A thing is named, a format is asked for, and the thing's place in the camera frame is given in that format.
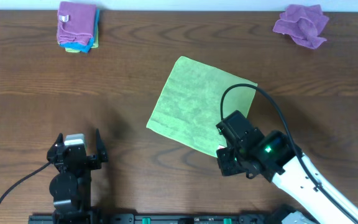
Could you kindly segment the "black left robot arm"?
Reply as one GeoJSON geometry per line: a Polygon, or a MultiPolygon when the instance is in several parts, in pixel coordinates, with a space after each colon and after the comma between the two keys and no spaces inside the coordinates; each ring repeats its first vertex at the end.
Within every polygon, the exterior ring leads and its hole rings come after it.
{"type": "Polygon", "coordinates": [[[47,152],[58,174],[51,180],[54,223],[102,223],[101,212],[91,206],[91,172],[108,161],[106,147],[96,130],[96,154],[86,154],[84,134],[63,137],[60,133],[47,152]]]}

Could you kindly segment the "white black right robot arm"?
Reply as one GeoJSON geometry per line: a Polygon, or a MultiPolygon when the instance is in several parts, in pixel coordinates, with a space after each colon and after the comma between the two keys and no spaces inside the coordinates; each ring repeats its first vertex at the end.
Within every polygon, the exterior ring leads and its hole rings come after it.
{"type": "Polygon", "coordinates": [[[216,154],[223,176],[262,175],[301,204],[319,223],[358,223],[358,208],[329,183],[306,154],[297,157],[287,136],[257,128],[234,134],[219,129],[227,147],[216,154]]]}

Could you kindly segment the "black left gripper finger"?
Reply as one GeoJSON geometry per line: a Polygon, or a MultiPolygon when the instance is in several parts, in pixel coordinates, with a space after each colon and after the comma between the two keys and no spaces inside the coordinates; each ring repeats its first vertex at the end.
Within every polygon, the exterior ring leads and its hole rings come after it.
{"type": "Polygon", "coordinates": [[[47,152],[47,160],[54,162],[58,155],[58,150],[63,146],[63,134],[60,133],[47,152]]]}
{"type": "Polygon", "coordinates": [[[106,146],[104,145],[103,140],[101,139],[99,129],[96,129],[96,150],[98,153],[99,160],[101,162],[107,162],[108,154],[107,154],[106,146]]]}

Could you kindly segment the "light green cloth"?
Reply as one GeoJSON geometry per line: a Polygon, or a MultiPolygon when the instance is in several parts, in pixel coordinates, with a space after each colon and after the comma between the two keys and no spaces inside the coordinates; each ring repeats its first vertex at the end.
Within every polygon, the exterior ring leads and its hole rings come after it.
{"type": "Polygon", "coordinates": [[[209,156],[226,146],[216,125],[235,110],[246,116],[254,82],[180,57],[167,78],[147,128],[209,156]]]}

